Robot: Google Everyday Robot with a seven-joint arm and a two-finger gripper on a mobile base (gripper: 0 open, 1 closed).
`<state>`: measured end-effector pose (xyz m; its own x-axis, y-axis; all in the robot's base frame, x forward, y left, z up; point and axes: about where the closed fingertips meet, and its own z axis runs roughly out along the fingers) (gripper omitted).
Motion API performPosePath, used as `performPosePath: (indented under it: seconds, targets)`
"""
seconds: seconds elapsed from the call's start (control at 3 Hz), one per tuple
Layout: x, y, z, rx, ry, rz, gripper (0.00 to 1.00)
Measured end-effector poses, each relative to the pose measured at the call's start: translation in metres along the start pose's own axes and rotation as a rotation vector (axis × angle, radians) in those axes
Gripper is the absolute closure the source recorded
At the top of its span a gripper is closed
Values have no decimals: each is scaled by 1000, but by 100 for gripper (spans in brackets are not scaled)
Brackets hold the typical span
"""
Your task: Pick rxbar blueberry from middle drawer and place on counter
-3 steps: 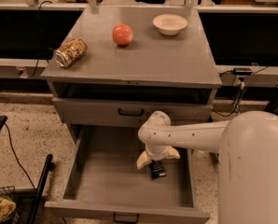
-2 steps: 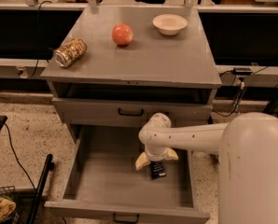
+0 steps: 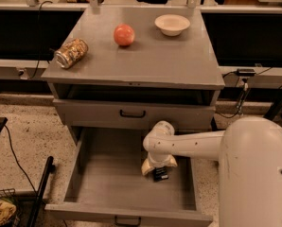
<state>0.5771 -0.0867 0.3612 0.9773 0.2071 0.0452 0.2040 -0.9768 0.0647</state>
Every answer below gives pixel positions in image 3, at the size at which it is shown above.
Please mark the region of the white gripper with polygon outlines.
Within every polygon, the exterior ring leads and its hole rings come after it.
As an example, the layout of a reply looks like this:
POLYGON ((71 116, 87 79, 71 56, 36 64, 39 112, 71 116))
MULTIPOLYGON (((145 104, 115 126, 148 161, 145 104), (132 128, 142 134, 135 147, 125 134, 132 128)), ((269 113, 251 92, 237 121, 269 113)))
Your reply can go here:
POLYGON ((142 175, 146 176, 157 167, 177 167, 176 159, 168 154, 148 153, 147 159, 141 166, 142 175))

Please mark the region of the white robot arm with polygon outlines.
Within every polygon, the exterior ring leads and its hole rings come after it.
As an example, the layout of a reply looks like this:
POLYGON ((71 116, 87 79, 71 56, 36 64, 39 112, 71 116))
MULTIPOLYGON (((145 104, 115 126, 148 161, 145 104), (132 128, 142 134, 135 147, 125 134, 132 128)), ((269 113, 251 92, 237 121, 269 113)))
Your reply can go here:
POLYGON ((272 121, 248 116, 224 131, 182 135, 160 121, 143 147, 144 175, 176 166, 177 156, 219 162, 220 227, 282 227, 282 127, 272 121))

